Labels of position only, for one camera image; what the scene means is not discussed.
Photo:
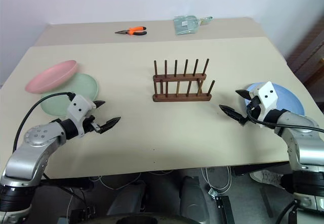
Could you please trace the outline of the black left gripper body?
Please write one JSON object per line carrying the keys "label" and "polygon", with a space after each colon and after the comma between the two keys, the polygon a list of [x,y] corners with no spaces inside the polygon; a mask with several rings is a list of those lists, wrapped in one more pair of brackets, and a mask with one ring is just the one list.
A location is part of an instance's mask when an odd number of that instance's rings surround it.
{"label": "black left gripper body", "polygon": [[96,133],[102,134],[102,128],[95,122],[95,117],[90,115],[84,120],[84,133],[95,131]]}

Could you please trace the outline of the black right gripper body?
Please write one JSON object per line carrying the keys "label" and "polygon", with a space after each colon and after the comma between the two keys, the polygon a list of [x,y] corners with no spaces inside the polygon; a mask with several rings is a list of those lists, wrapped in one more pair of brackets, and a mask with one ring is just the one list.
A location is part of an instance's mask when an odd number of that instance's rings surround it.
{"label": "black right gripper body", "polygon": [[240,125],[244,126],[247,122],[252,122],[254,124],[257,124],[258,117],[261,113],[260,104],[261,101],[258,96],[255,96],[254,98],[246,99],[248,104],[246,104],[246,111],[247,116],[241,117],[239,120]]}

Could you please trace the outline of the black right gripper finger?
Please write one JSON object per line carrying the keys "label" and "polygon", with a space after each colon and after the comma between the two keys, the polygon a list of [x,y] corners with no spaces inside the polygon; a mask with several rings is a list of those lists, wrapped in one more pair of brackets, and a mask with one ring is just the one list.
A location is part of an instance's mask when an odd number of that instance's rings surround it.
{"label": "black right gripper finger", "polygon": [[237,94],[239,94],[242,98],[246,99],[246,100],[251,100],[251,95],[250,92],[248,90],[245,89],[238,89],[235,91]]}
{"label": "black right gripper finger", "polygon": [[237,113],[233,108],[226,105],[219,105],[219,107],[230,118],[236,120],[239,123],[244,122],[244,117],[240,113]]}

